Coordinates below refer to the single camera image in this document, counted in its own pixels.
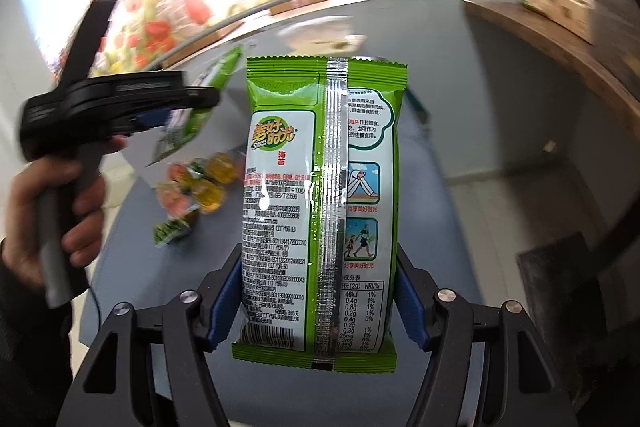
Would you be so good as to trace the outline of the person's left hand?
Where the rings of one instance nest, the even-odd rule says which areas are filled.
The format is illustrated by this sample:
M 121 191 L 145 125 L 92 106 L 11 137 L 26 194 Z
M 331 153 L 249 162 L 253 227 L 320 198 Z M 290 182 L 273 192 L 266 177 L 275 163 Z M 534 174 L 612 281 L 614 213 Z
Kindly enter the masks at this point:
M 56 250 L 77 268 L 90 265 L 99 254 L 104 222 L 106 184 L 99 173 L 92 182 L 58 209 L 56 190 L 76 181 L 82 166 L 76 160 L 43 157 L 12 181 L 6 207 L 6 239 L 1 258 L 22 284 L 42 291 L 44 248 L 58 241 Z

